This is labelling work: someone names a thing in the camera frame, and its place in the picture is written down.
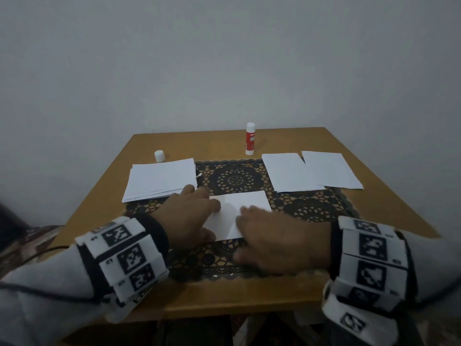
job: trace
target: glue stick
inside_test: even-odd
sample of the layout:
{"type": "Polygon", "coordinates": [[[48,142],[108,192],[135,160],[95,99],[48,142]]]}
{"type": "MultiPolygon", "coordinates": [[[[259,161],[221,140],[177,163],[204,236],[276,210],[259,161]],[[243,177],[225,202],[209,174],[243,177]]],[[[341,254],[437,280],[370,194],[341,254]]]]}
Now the glue stick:
{"type": "Polygon", "coordinates": [[[255,123],[247,124],[247,145],[245,146],[245,153],[253,155],[255,152],[255,123]]]}

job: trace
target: white paper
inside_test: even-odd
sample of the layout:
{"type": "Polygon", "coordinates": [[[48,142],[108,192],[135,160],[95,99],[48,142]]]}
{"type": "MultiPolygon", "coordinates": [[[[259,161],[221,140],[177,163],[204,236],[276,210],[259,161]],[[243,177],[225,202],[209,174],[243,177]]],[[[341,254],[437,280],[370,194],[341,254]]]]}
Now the white paper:
{"type": "Polygon", "coordinates": [[[240,214],[242,206],[254,205],[272,211],[264,191],[224,194],[211,196],[210,199],[218,199],[221,202],[221,211],[211,214],[203,227],[215,233],[217,241],[242,237],[235,223],[235,217],[240,214]]]}
{"type": "Polygon", "coordinates": [[[167,163],[134,164],[122,202],[166,197],[181,192],[186,185],[197,188],[192,158],[167,163]]]}
{"type": "Polygon", "coordinates": [[[322,190],[313,174],[297,153],[262,154],[262,160],[276,192],[303,192],[322,190]]]}
{"type": "Polygon", "coordinates": [[[341,153],[302,151],[307,172],[323,186],[363,189],[341,153]]]}

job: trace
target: white glue stick cap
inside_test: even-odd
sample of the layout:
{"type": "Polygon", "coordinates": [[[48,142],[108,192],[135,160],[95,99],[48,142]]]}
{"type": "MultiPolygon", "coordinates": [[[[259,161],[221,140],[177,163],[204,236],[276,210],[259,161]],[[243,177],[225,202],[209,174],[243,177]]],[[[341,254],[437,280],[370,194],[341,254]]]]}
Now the white glue stick cap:
{"type": "Polygon", "coordinates": [[[155,160],[157,160],[158,163],[161,163],[165,160],[165,154],[163,153],[163,150],[157,150],[155,152],[155,160]]]}
{"type": "Polygon", "coordinates": [[[254,131],[255,131],[255,123],[248,123],[247,132],[254,132],[254,131]]]}

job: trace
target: black lace doily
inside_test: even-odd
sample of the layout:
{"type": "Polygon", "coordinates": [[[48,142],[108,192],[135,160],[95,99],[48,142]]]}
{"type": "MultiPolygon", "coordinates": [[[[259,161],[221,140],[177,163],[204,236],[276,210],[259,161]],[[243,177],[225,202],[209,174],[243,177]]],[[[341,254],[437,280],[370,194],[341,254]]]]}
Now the black lace doily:
{"type": "MultiPolygon", "coordinates": [[[[283,211],[298,219],[322,222],[333,221],[339,215],[359,217],[338,188],[323,191],[277,193],[261,159],[196,162],[199,186],[209,189],[210,195],[265,191],[273,211],[283,211]]],[[[126,214],[155,211],[165,198],[128,203],[126,214]]],[[[234,279],[267,276],[257,268],[236,265],[233,252],[245,245],[242,238],[200,245],[193,250],[171,250],[168,254],[170,278],[180,282],[202,279],[234,279]]]]}

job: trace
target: red label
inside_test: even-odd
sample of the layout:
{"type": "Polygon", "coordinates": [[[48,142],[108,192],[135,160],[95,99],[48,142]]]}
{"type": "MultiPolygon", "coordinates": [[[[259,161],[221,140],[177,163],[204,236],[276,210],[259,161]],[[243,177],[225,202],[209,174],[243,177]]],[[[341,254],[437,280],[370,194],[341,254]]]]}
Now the red label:
{"type": "Polygon", "coordinates": [[[255,148],[255,133],[247,132],[247,145],[246,150],[253,150],[255,148]]]}

